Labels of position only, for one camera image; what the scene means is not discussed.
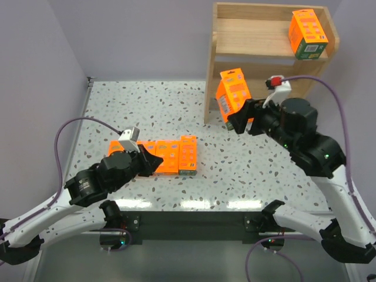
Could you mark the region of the orange sponge box narrow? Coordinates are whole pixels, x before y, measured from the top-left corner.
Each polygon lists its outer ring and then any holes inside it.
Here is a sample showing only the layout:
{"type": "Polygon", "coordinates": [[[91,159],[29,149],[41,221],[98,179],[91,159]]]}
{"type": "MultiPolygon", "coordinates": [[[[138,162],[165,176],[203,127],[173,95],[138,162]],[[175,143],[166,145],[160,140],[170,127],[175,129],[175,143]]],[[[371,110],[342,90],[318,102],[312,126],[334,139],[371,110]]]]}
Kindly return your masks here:
{"type": "Polygon", "coordinates": [[[182,136],[179,142],[179,175],[197,174],[197,139],[196,136],[182,136]]]}
{"type": "Polygon", "coordinates": [[[243,72],[240,68],[220,72],[216,100],[228,131],[233,130],[228,116],[241,109],[246,99],[251,99],[243,72]]]}

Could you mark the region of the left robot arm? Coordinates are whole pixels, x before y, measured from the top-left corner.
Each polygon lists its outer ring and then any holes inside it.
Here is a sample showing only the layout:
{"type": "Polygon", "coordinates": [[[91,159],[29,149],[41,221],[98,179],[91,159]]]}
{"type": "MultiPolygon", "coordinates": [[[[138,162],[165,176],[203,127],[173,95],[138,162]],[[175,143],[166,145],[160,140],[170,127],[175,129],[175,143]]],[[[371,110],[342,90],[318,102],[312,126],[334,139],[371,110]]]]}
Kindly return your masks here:
{"type": "Polygon", "coordinates": [[[162,162],[143,146],[114,152],[78,172],[60,194],[23,216],[1,220],[1,263],[22,264],[48,245],[86,231],[123,231],[124,217],[108,195],[137,176],[152,176],[162,162]]]}

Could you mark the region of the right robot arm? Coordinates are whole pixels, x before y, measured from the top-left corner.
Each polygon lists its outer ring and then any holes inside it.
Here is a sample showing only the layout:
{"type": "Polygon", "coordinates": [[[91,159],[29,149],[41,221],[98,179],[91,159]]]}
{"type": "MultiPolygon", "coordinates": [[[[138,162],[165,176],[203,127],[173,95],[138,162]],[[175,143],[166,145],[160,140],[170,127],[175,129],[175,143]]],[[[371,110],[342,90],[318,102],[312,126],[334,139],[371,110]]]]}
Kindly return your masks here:
{"type": "Polygon", "coordinates": [[[375,258],[375,224],[354,183],[346,179],[346,156],[337,141],[317,132],[317,109],[301,98],[280,105],[247,99],[228,116],[238,134],[253,121],[249,134],[265,133],[288,150],[290,159],[317,185],[334,214],[321,219],[299,211],[281,200],[262,210],[262,223],[285,227],[319,242],[340,263],[368,264],[375,258]]]}

